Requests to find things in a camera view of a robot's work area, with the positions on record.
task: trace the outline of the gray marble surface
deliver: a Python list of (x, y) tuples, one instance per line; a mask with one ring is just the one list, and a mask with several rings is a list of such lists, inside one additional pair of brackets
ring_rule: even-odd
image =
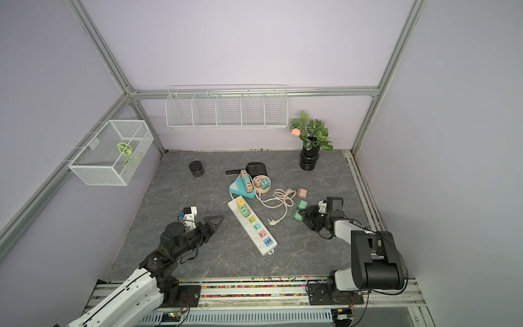
[[(193, 160), (203, 163), (203, 176), (191, 175), (188, 166)], [(200, 248), (198, 257), (174, 271), (173, 275), (178, 278), (327, 275), (331, 270), (349, 267), (347, 243), (337, 238), (321, 238), (303, 222), (292, 218), (292, 208), (279, 224), (270, 226), (267, 218), (278, 219), (285, 209), (283, 206), (266, 208), (254, 198), (247, 202), (278, 242), (274, 254), (260, 255), (227, 206), (231, 200), (228, 187), (236, 175), (226, 175), (225, 171), (245, 167), (250, 161), (267, 165), (272, 186), (262, 199), (272, 197), (275, 188), (289, 187), (307, 189), (305, 200), (309, 204), (317, 204), (326, 196), (341, 196), (347, 217), (366, 224), (356, 187), (340, 150), (321, 151), (316, 169), (310, 172), (299, 167), (299, 151), (167, 153), (143, 198), (109, 280), (127, 278), (158, 246), (165, 226), (177, 219), (183, 207), (190, 206), (198, 207), (197, 221), (214, 215), (224, 215), (225, 219), (209, 242)], [(323, 230), (322, 235), (329, 236), (329, 232)]]

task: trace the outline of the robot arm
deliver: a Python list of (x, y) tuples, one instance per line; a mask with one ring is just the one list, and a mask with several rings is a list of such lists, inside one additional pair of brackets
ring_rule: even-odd
[(223, 216), (205, 217), (188, 228), (173, 222), (160, 236), (160, 245), (140, 263), (129, 278), (68, 327), (131, 327), (139, 318), (160, 305), (175, 307), (180, 300), (178, 279), (170, 274), (178, 260), (188, 257), (216, 232)]
[(332, 290), (402, 289), (407, 281), (403, 262), (390, 232), (371, 231), (345, 217), (343, 199), (327, 197), (306, 208), (303, 222), (318, 232), (325, 227), (351, 245), (351, 267), (331, 272)]

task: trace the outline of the black mounting plate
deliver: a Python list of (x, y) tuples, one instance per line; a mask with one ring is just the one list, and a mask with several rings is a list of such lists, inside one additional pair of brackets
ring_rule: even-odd
[(309, 305), (311, 306), (331, 306), (331, 305), (349, 305), (354, 300), (354, 304), (362, 305), (363, 296), (358, 295), (355, 291), (333, 291), (328, 296), (327, 284), (309, 284)]
[(200, 300), (200, 292), (201, 292), (201, 286), (200, 285), (179, 285), (178, 286), (178, 292), (179, 292), (179, 299), (174, 304), (169, 305), (169, 308), (185, 308), (187, 307), (187, 304), (185, 303), (185, 300), (182, 298), (183, 295), (185, 295), (187, 298), (189, 298), (190, 301), (190, 307), (194, 308), (198, 306), (198, 301)]

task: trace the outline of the white mesh basket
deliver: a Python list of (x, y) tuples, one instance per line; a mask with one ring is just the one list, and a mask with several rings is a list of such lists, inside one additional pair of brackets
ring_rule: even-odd
[(247, 92), (169, 90), (167, 126), (185, 128), (286, 128), (286, 89)]
[(87, 185), (126, 186), (153, 142), (143, 120), (109, 120), (69, 168)]

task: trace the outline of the black vase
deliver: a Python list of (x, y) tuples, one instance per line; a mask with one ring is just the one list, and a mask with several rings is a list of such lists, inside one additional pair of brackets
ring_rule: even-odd
[(303, 147), (300, 152), (300, 167), (305, 171), (313, 170), (316, 167), (316, 161), (320, 157), (319, 152), (319, 146), (315, 146), (310, 150)]

